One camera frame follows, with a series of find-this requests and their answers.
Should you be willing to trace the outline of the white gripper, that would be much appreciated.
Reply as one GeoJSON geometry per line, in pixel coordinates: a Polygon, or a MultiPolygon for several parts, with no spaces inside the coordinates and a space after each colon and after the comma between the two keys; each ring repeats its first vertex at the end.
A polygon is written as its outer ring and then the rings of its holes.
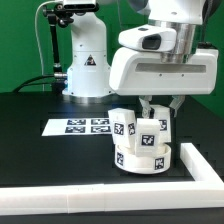
{"type": "Polygon", "coordinates": [[[151,96],[173,96],[173,116],[185,101],[183,95],[210,94],[216,83],[218,51],[197,49],[186,63],[163,63],[160,53],[138,52],[125,47],[114,55],[109,85],[119,95],[137,95],[142,117],[151,117],[151,96]]]}

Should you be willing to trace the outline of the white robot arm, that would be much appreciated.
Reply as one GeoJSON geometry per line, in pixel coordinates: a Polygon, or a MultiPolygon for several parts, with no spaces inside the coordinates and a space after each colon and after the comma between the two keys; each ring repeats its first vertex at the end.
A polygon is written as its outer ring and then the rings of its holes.
{"type": "Polygon", "coordinates": [[[148,117],[155,95],[171,95],[170,107],[177,111],[187,95],[213,91],[218,50],[195,30],[206,27],[223,0],[127,0],[148,23],[119,34],[121,47],[108,64],[106,27],[94,10],[111,1],[63,1],[74,20],[66,95],[83,100],[113,92],[135,95],[148,117]]]}

